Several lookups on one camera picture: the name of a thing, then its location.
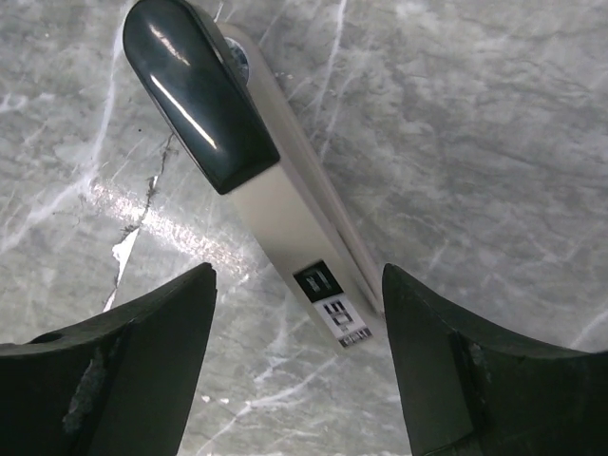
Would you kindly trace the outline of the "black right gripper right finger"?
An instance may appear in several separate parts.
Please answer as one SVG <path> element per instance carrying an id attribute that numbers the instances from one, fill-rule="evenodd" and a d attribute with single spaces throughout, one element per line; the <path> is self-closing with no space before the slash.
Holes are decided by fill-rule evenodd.
<path id="1" fill-rule="evenodd" d="M 606 453 L 605 352 L 512 332 L 392 264 L 382 291 L 413 454 Z"/>

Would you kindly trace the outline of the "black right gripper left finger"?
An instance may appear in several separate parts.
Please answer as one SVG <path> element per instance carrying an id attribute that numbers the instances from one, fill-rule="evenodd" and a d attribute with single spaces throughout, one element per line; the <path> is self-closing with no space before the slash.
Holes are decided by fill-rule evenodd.
<path id="1" fill-rule="evenodd" d="M 5 455 L 175 455 L 217 299 L 202 263 L 160 288 L 1 347 Z"/>

